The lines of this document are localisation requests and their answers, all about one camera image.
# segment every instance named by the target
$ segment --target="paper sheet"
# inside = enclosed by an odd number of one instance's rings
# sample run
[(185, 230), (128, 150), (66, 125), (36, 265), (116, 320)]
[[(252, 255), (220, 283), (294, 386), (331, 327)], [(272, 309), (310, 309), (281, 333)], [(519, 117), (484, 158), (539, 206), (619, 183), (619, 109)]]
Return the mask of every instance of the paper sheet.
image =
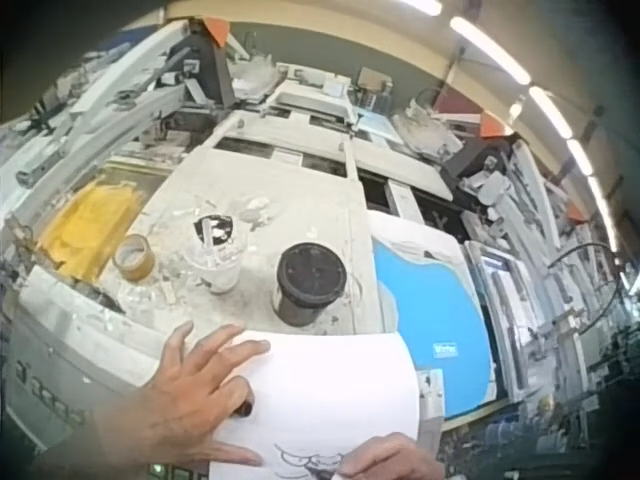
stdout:
[(212, 480), (331, 478), (342, 456), (371, 437), (417, 438), (418, 382), (397, 333), (244, 338), (271, 341), (265, 358), (238, 372), (251, 383), (254, 409), (227, 420), (214, 437), (255, 450), (265, 465), (212, 463)]

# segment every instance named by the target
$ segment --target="hand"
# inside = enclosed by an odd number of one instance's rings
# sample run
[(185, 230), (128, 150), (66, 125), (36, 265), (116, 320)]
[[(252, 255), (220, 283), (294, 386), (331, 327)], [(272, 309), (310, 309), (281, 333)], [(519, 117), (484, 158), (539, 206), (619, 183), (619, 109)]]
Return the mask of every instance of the hand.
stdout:
[(338, 473), (353, 480), (444, 480), (444, 465), (409, 437), (374, 437), (344, 457)]
[(267, 352), (269, 343), (249, 340), (227, 346), (243, 331), (227, 325), (200, 340), (183, 358), (192, 330), (191, 322), (176, 328), (151, 380), (115, 409), (94, 416), (112, 463), (262, 463), (251, 450), (213, 441), (212, 433), (240, 407), (250, 410), (253, 393), (247, 380), (225, 379), (250, 358)]

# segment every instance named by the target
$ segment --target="ceiling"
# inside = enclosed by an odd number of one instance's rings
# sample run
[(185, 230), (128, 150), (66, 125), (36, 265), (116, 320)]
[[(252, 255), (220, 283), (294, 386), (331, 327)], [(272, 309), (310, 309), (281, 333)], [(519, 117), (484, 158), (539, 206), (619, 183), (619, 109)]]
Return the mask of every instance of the ceiling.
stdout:
[[(448, 19), (462, 15), (467, 1), (444, 0), (442, 15), (428, 17), (397, 0), (179, 0), (168, 8), (167, 16), (206, 14), (230, 21), (313, 30), (367, 45), (436, 77), (443, 77), (450, 59), (461, 45), (460, 36), (449, 28)], [(580, 19), (574, 18), (573, 24), (562, 20), (563, 13), (565, 16), (575, 13), (566, 7), (563, 11), (562, 5), (568, 3), (557, 0), (481, 0), (476, 24), (516, 58), (534, 82), (553, 92), (557, 107), (577, 136), (596, 105), (605, 106), (601, 124), (606, 128), (599, 127), (586, 151), (606, 193), (616, 183), (620, 172), (633, 170), (627, 166), (629, 146), (620, 140), (620, 136), (610, 134), (621, 121), (614, 115), (616, 109), (610, 107), (613, 105), (610, 95), (607, 96), (610, 92), (603, 93), (605, 72), (600, 70), (596, 78), (594, 75), (586, 76), (585, 64), (591, 65), (593, 58), (585, 53), (584, 43), (567, 37), (568, 31), (573, 30), (587, 36), (593, 33), (584, 28), (584, 17), (582, 24), (575, 23)], [(605, 59), (610, 53), (600, 52)], [(361, 62), (361, 59), (354, 59), (354, 62)], [(602, 68), (611, 69), (612, 65), (601, 65)], [(468, 46), (458, 63), (451, 84), (502, 119), (508, 118), (510, 105), (525, 93), (524, 87), (517, 85), (473, 45)], [(569, 152), (532, 101), (525, 103), (514, 127), (552, 172), (560, 170)], [(591, 215), (596, 211), (586, 181), (580, 175), (569, 176), (563, 185), (585, 213)], [(630, 210), (640, 221), (640, 191), (633, 190), (626, 189), (624, 203), (631, 205)]]

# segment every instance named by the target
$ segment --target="tape roll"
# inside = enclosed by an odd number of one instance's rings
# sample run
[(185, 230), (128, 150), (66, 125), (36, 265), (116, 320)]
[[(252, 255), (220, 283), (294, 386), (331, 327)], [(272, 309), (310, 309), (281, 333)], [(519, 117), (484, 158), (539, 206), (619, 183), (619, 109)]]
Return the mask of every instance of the tape roll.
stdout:
[(113, 264), (125, 280), (139, 282), (147, 278), (156, 264), (149, 241), (142, 235), (127, 235), (112, 257)]

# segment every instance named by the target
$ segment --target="black ink drawing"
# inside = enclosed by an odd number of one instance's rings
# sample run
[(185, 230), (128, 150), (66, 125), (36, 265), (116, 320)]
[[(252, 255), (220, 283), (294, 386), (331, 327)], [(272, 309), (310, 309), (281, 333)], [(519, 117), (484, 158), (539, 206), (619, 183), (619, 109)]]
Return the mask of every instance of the black ink drawing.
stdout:
[(342, 454), (323, 456), (309, 455), (299, 456), (285, 452), (278, 445), (276, 449), (280, 452), (280, 458), (290, 467), (300, 469), (300, 473), (294, 475), (281, 475), (276, 473), (278, 478), (284, 480), (331, 480), (335, 475), (340, 463), (342, 462)]

